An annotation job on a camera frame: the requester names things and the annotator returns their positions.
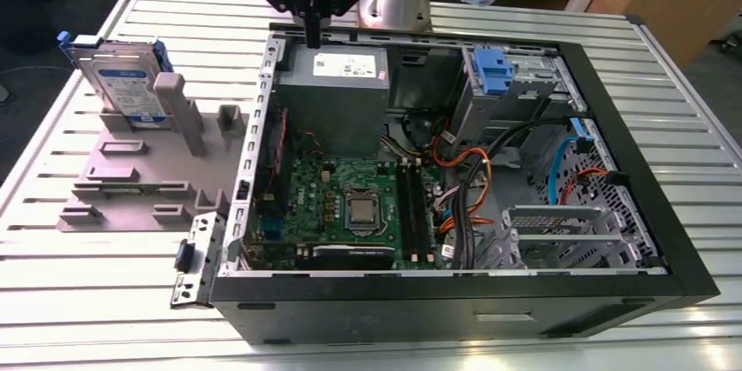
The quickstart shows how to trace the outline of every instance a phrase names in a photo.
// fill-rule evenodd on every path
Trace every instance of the black cable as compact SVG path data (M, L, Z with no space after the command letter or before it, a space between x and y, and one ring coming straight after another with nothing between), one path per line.
M554 117L546 119L537 119L534 121L523 122L506 130L502 134L499 134L498 139L491 143L490 147L487 148L487 156L491 159L506 147L510 143L513 138L515 138L521 133L526 132L527 130L535 128L541 125L549 124L570 124L571 116L563 117ZM483 161L482 159L477 160L474 165L470 167L466 177L461 183L459 191L455 193L454 199L454 208L453 214L454 216L454 225L457 228L457 243L455 246L462 248L455 248L454 254L457 251L462 253L462 264L463 269L473 269L474 265L474 229L471 220L469 218L467 212L467 191L469 191L469 184L473 182L474 177L477 176L477 172L482 168Z
M418 143L418 140L415 139L415 136L413 135L411 131L410 131L410 116L419 116L419 115L442 115L443 112L438 109L410 109L405 112L405 114L402 115L402 121L401 121L401 125L402 125L402 133L405 134L405 138L407 138L407 142L410 143L410 145L413 146L413 148L415 149L415 151L418 151L423 157L427 159L427 153L433 147L433 138L435 137L435 135L438 134L434 131L434 128L438 125L438 121L435 123L433 123L433 125L430 126L430 143L427 145L421 145Z

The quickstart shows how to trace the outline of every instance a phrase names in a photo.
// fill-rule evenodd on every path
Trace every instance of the slatted aluminum table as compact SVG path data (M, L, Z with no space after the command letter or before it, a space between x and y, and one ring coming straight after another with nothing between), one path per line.
M100 36L159 36L199 108L250 112L263 0L119 0ZM335 21L354 25L349 13ZM215 310L170 310L175 232L55 229L102 130L76 71L0 189L0 364L131 369L742 368L742 153L641 24L625 17L433 5L435 31L582 43L720 285L701 305L579 341L250 346Z

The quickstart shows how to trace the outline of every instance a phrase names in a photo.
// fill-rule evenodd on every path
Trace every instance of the wire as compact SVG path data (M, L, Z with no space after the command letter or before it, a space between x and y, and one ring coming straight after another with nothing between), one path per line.
M491 219L475 216L470 218L470 221L473 222L473 224L478 224L478 225L491 225L495 221L493 221ZM445 234L449 230L451 230L454 228L454 218L449 217L446 219L446 221L443 223L441 223L441 226L438 227L439 232L442 234Z
M399 142L397 142L397 140L389 136L389 135L382 135L382 142L385 143L385 145L390 148L397 148L399 150L401 153L406 154L407 157L415 158L418 156L421 156L421 153L418 153L417 151L411 151L409 149L406 149Z
M545 125L545 124L570 124L570 117L554 117L554 118L545 118L537 119L534 121L523 122L515 125L513 128L506 130L502 134L499 134L498 139L491 143L490 147L487 148L487 160L493 158L506 147L510 141L518 137L522 133L527 132L530 129ZM459 184L459 190L455 194L454 203L453 203L453 211L454 211L454 223L455 223L455 232L457 232L457 244L454 250L454 267L463 266L463 268L473 268L473 257L469 254L473 254L473 224L470 221L470 216L467 214L467 202L466 202L466 190L467 185L473 182L474 177L477 176L478 171L482 169L482 162L485 160L478 160L473 167L469 169L466 174L466 178L462 180Z
M271 186L274 184L274 180L277 178L277 173L279 172L281 157L283 156L285 141L287 139L287 119L289 119L289 110L287 109L283 110L282 116L283 117L282 117L282 121L281 121L281 140L278 142L277 156L274 158L274 170L270 173L269 187L266 187L266 193L270 192L270 188L271 188Z
M313 141L314 141L314 145L317 146L317 150L322 154L323 147L322 147L319 141L317 140L317 135L314 134L314 132L311 130L301 130L299 132L302 132L305 135L309 135L310 137L313 137Z
M583 169L578 172L578 177L581 176L607 176L607 171L599 168ZM570 199L571 190L575 188L575 179L570 178L565 189L561 192L559 204L567 204L567 199Z
M567 152L567 147L577 140L578 140L577 136L567 136L565 139L562 139L561 144L559 144L559 148L557 148L557 152L554 153L553 167L549 170L549 179L547 179L547 183L546 183L546 193L547 193L547 196L549 196L549 204L557 204L557 201L558 201L558 199L557 199L557 176L559 175L561 160L565 157L565 154Z
M401 157L415 159L417 156L387 135L382 135L381 143Z

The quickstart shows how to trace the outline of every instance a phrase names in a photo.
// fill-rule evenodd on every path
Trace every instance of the metal grate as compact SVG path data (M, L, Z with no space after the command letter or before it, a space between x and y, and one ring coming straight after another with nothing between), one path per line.
M593 148L589 153L581 155L577 152L577 144L571 143L567 147L567 151L565 152L565 156L562 157L561 172L557 175L557 195L561 194L573 173L589 168L605 169L603 161L597 148ZM652 242L646 242L642 238L637 219L634 218L632 210L622 201L618 188L607 184L602 176L590 176L587 179L589 185L586 187L575 187L567 200L567 204L603 206L620 214L626 222L622 235L630 236L633 239L638 240L636 243L640 248L642 258L637 262L637 267L646 268L648 257L657 255L656 247ZM538 199L543 204L549 204L546 183L547 176L543 176L535 187ZM569 265L569 268L577 267L585 260L590 259L590 256L594 254L595 251L587 251L586 254L583 254L578 260ZM582 267L598 268L602 263L605 263L605 260L601 258L594 265L583 265Z

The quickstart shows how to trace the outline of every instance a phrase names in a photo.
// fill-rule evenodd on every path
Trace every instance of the blue latch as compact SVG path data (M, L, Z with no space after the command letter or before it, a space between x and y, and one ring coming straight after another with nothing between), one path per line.
M62 52L67 56L67 59L70 60L70 63L76 67L75 60L72 59L72 56L67 52L67 49L70 48L70 38L71 37L72 36L70 35L70 32L63 30L62 32L59 32L58 42L59 42L59 49L62 50Z
M513 64L502 50L475 48L474 68L482 79L485 95L505 95L513 83Z

